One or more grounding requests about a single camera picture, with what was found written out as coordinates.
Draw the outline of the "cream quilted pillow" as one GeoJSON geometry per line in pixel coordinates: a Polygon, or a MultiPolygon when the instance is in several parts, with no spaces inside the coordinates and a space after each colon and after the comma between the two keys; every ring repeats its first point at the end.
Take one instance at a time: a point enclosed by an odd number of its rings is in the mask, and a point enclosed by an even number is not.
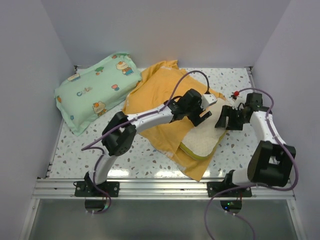
{"type": "Polygon", "coordinates": [[[218,98],[217,102],[205,111],[205,113],[210,112],[211,116],[198,126],[193,127],[180,143],[179,148],[192,159],[197,161],[208,159],[226,133],[224,128],[215,127],[224,105],[229,106],[230,103],[218,98]]]}

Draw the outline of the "orange mickey mouse pillowcase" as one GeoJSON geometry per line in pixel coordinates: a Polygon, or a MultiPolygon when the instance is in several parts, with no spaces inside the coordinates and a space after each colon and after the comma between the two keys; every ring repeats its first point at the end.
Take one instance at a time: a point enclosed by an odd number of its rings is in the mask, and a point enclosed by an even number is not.
{"type": "MultiPolygon", "coordinates": [[[[184,76],[186,70],[179,68],[177,60],[161,61],[153,64],[141,73],[142,80],[126,97],[123,112],[136,114],[151,110],[167,101],[170,96],[183,96],[189,89],[195,89],[203,94],[207,85],[184,76]]],[[[226,101],[225,97],[214,90],[210,93],[218,99],[226,101]]],[[[163,155],[167,156],[178,166],[179,170],[189,178],[200,181],[207,170],[214,152],[205,160],[195,160],[183,152],[179,146],[186,134],[193,128],[192,122],[184,117],[182,120],[170,124],[162,124],[149,128],[141,135],[163,155]]]]}

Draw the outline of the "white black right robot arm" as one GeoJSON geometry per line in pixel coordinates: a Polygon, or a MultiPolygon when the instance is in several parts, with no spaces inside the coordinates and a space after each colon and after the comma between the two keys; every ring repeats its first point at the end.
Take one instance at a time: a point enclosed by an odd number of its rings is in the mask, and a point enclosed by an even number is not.
{"type": "Polygon", "coordinates": [[[250,124],[255,131],[258,145],[246,169],[230,170],[223,181],[214,188],[227,196],[235,196],[241,187],[258,184],[263,187],[284,191],[292,170],[296,149],[289,146],[279,136],[273,122],[272,107],[264,106],[260,93],[248,93],[246,98],[235,91],[231,96],[233,105],[224,105],[216,128],[241,131],[245,124],[250,124]]]}

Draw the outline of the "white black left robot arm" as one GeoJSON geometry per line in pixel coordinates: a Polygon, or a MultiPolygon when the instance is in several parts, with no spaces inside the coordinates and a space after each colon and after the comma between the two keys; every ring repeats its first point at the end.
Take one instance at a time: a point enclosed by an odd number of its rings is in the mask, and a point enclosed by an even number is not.
{"type": "Polygon", "coordinates": [[[101,156],[93,170],[85,174],[87,192],[93,197],[108,195],[105,190],[108,173],[116,159],[130,150],[137,134],[159,125],[180,121],[184,117],[196,127],[212,115],[206,110],[216,102],[214,94],[208,91],[200,94],[195,89],[190,89],[183,96],[171,96],[169,100],[151,110],[134,114],[117,112],[99,139],[104,146],[101,156]]]}

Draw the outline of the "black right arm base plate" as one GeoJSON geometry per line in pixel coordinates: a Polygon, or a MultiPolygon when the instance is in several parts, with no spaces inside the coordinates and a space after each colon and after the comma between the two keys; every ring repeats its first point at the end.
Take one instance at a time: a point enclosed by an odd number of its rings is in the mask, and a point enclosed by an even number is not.
{"type": "Polygon", "coordinates": [[[217,198],[250,198],[253,196],[251,188],[219,190],[220,183],[221,182],[219,181],[209,181],[206,183],[208,197],[212,198],[213,196],[217,195],[217,198]]]}

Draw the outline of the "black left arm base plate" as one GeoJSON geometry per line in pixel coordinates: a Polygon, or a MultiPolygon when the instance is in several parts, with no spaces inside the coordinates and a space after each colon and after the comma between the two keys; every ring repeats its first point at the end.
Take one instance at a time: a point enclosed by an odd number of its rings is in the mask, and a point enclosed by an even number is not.
{"type": "MultiPolygon", "coordinates": [[[[84,181],[75,181],[75,197],[105,197],[106,195],[98,191],[94,186],[88,187],[84,181]]],[[[117,198],[120,190],[120,183],[118,181],[106,181],[98,184],[97,187],[106,192],[110,197],[117,198]]]]}

